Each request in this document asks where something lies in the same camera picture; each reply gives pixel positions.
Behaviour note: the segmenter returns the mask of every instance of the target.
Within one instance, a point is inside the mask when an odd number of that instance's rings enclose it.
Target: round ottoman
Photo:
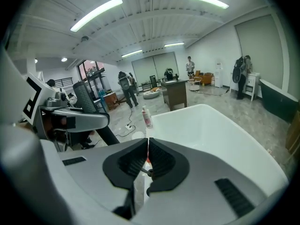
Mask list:
[[[157,92],[147,91],[143,93],[142,97],[144,99],[152,99],[152,98],[156,98],[158,95],[159,95],[159,91]]]

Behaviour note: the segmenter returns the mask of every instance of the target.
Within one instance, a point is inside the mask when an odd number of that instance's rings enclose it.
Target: wooden desk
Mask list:
[[[188,106],[186,82],[178,80],[175,82],[162,82],[161,89],[163,92],[164,102],[168,104],[170,111],[174,110],[174,106],[184,103],[184,107]]]
[[[109,110],[115,109],[115,107],[117,105],[119,105],[117,94],[115,92],[109,93],[109,94],[103,96],[103,98],[104,98],[104,101],[106,102]]]

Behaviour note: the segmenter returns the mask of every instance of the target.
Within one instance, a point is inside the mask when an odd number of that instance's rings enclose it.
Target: backpack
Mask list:
[[[169,81],[173,79],[173,69],[172,68],[167,68],[165,70],[165,74],[164,74],[165,78]]]
[[[124,72],[119,72],[118,79],[123,90],[129,89],[130,84],[128,82],[127,75]]]
[[[240,76],[242,74],[241,66],[246,63],[246,59],[244,57],[240,57],[235,61],[234,69],[232,72],[232,80],[234,83],[238,83],[240,81]]]

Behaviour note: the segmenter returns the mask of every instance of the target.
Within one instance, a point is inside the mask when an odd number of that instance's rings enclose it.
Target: sofa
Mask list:
[[[201,73],[200,70],[197,70],[195,72],[194,79],[195,81],[201,81],[201,83],[208,85],[211,83],[211,78],[213,77],[213,75],[213,73]]]

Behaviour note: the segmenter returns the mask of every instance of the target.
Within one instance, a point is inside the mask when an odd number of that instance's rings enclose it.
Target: white wall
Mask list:
[[[214,72],[216,63],[221,62],[224,69],[223,84],[229,86],[234,63],[242,55],[235,25],[268,14],[271,14],[269,8],[248,13],[216,29],[188,47],[186,53],[192,57],[195,69],[205,73]]]
[[[173,48],[165,48],[162,50],[146,52],[146,53],[142,53],[142,54],[135,55],[132,57],[128,57],[124,61],[118,63],[118,68],[122,72],[132,73],[132,75],[135,77],[135,72],[133,70],[132,63],[131,63],[132,61],[150,57],[150,56],[154,56],[154,55],[163,54],[163,53],[170,53],[170,52],[175,53],[179,78],[182,80],[188,80],[188,75],[186,72],[186,63],[188,61],[188,56],[187,56],[186,50],[183,46],[178,46],[178,47],[173,47]]]
[[[295,32],[290,26],[288,20],[282,13],[278,13],[278,17],[283,26],[283,30],[286,37],[288,53],[289,53],[289,62],[290,62],[290,77],[289,77],[289,86],[288,93],[294,97],[300,99],[300,46],[295,36]]]
[[[118,75],[120,69],[116,65],[111,65],[108,63],[104,64],[105,74],[108,79],[109,85],[111,86],[112,91],[118,91],[121,89],[120,85],[118,84]]]
[[[49,79],[58,80],[67,77],[72,77],[73,84],[81,80],[77,67],[74,67],[68,71],[65,68],[46,69],[43,71],[43,76],[45,83]],[[62,88],[65,89],[67,93],[72,92],[74,94],[72,86],[69,85]]]

